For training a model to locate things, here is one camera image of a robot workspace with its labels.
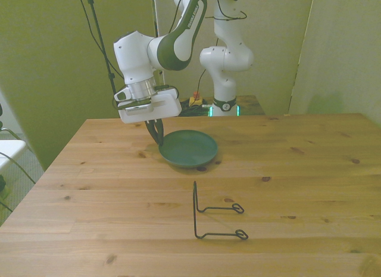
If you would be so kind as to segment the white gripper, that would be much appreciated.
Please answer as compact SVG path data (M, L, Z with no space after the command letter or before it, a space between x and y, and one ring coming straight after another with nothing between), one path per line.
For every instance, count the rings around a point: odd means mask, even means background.
M138 105L122 102L118 106L121 107L118 113L124 123L145 121L149 134L158 145L164 142L164 125L161 119L178 116L182 110L175 89L159 91L146 101L138 101Z

